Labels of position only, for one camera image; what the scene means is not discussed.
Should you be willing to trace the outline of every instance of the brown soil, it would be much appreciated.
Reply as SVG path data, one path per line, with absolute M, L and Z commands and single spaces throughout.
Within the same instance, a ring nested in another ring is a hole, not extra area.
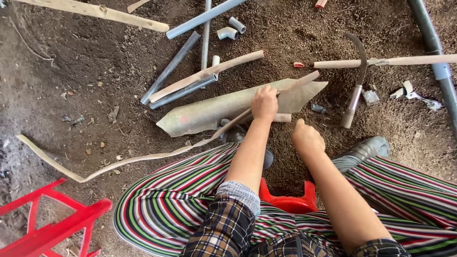
M 109 8 L 126 11 L 135 0 L 94 0 Z M 457 1 L 426 1 L 445 53 L 455 54 Z M 353 44 L 343 37 L 350 32 L 365 44 L 368 57 L 388 58 L 424 55 L 421 34 L 406 1 L 397 0 L 330 0 L 324 10 L 314 8 L 314 0 L 251 0 L 215 18 L 211 23 L 209 56 L 224 60 L 256 50 L 266 57 L 231 68 L 220 74 L 219 82 L 178 101 L 151 111 L 139 102 L 146 88 L 166 67 L 191 32 L 168 40 L 164 33 L 105 21 L 97 18 L 54 11 L 17 2 L 0 9 L 0 140 L 11 143 L 0 152 L 0 205 L 17 199 L 62 177 L 19 143 L 22 133 L 57 161 L 82 177 L 93 173 L 106 160 L 117 155 L 139 156 L 174 150 L 190 140 L 207 138 L 211 131 L 170 138 L 155 126 L 168 111 L 202 99 L 265 84 L 283 78 L 299 78 L 313 69 L 296 69 L 292 62 L 311 64 L 319 60 L 356 59 Z M 158 20 L 175 27 L 201 13 L 204 0 L 152 0 L 135 11 L 136 15 Z M 26 48 L 11 26 L 8 17 L 21 34 L 41 55 L 56 55 L 51 67 Z M 217 38 L 216 30 L 236 16 L 247 26 L 238 40 Z M 200 68 L 201 43 L 186 56 L 167 84 L 185 78 Z M 335 156 L 356 142 L 375 135 L 385 136 L 392 146 L 392 158 L 434 176 L 455 181 L 456 155 L 447 112 L 428 110 L 415 100 L 391 100 L 389 93 L 411 80 L 420 95 L 442 101 L 438 84 L 429 66 L 370 68 L 365 84 L 375 84 L 381 102 L 373 107 L 360 103 L 351 130 L 339 127 L 341 114 L 357 77 L 357 69 L 321 70 L 320 81 L 329 85 L 312 102 L 326 106 L 325 97 L 334 97 L 340 107 L 328 108 L 325 115 L 312 112 L 308 104 L 294 119 L 304 118 L 324 137 L 329 156 Z M 73 91 L 64 100 L 63 92 Z M 117 124 L 107 115 L 120 106 Z M 62 116 L 85 120 L 70 131 Z M 290 137 L 292 124 L 274 124 L 268 147 L 276 155 L 273 167 L 264 175 L 275 195 L 303 194 L 303 180 L 309 175 L 295 153 Z M 100 142 L 106 146 L 100 148 Z M 121 174 L 105 174 L 88 183 L 69 179 L 59 191 L 84 204 L 101 198 L 114 203 L 122 189 L 179 158 L 218 145 L 196 149 L 181 156 L 145 161 L 124 166 Z M 0 247 L 11 243 L 25 232 L 28 207 L 0 218 Z M 51 201 L 40 207 L 39 225 L 61 220 L 70 211 Z M 93 247 L 103 249 L 102 256 L 144 256 L 140 250 L 121 242 L 111 225 L 111 212 L 98 219 Z M 78 243 L 73 236 L 56 250 L 66 255 L 65 248 Z

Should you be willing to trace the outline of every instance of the red plastic stool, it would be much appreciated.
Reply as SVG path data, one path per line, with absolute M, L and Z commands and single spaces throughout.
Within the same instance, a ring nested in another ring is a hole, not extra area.
M 32 202 L 27 223 L 27 234 L 10 245 L 0 249 L 1 257 L 38 257 L 41 254 L 46 257 L 62 257 L 52 251 L 51 248 L 83 228 L 84 236 L 79 257 L 95 257 L 101 252 L 101 249 L 99 249 L 95 252 L 87 254 L 90 238 L 92 237 L 92 230 L 94 228 L 94 222 L 97 218 L 111 209 L 111 200 L 105 198 L 93 205 L 85 206 L 82 203 L 53 189 L 65 181 L 66 179 L 61 178 L 5 206 L 0 207 L 1 216 L 29 202 Z M 35 227 L 37 223 L 38 203 L 41 196 L 47 196 L 55 199 L 74 209 L 76 212 L 56 224 L 47 224 L 37 230 Z
M 272 196 L 268 191 L 265 178 L 260 181 L 260 200 L 293 214 L 305 214 L 318 211 L 316 204 L 316 188 L 311 181 L 305 181 L 305 195 L 302 197 Z

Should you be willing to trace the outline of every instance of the hand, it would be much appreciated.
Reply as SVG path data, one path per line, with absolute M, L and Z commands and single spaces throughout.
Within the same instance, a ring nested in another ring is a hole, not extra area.
M 302 158 L 325 151 L 325 142 L 320 133 L 313 127 L 305 125 L 303 119 L 299 119 L 295 125 L 292 143 Z
M 272 123 L 278 112 L 278 99 L 276 98 L 276 88 L 266 85 L 257 90 L 251 99 L 252 116 L 254 120 L 264 120 Z

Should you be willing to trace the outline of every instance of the plaid sleeve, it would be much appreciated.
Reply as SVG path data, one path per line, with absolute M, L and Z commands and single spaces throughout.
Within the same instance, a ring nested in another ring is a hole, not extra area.
M 254 222 L 254 214 L 241 201 L 218 194 L 180 256 L 247 256 Z
M 392 239 L 378 239 L 365 243 L 352 254 L 352 257 L 410 257 L 399 243 Z

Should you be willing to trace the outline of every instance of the plaid shirt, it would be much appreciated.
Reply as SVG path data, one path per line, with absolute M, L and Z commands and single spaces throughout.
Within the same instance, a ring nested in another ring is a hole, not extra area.
M 205 220 L 191 236 L 181 253 L 183 257 L 333 257 L 340 256 L 311 237 L 290 233 L 268 239 L 256 246 L 250 244 L 255 216 L 241 201 L 216 195 Z M 409 257 L 397 242 L 379 239 L 367 242 L 350 256 Z

